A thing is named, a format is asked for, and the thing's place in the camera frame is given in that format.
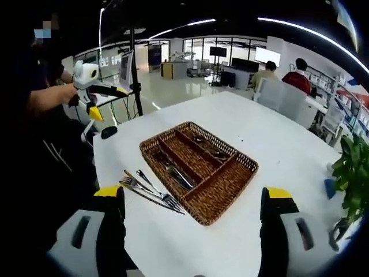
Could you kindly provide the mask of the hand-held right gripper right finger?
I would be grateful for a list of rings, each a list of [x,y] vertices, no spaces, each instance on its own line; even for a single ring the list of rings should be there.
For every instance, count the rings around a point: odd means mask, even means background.
[[[324,225],[284,189],[262,189],[260,220],[259,276],[318,276],[336,256]]]

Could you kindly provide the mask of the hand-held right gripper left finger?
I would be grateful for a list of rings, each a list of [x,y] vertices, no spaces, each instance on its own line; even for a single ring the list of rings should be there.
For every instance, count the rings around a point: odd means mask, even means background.
[[[93,196],[57,231],[47,257],[59,276],[127,276],[125,194]]]

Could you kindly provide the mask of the person's left hand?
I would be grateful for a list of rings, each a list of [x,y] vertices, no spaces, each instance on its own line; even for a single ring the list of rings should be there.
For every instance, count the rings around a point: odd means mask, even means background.
[[[61,99],[61,103],[63,104],[68,104],[72,100],[72,98],[77,94],[77,89],[72,83],[61,85],[59,89],[60,89],[59,96]]]

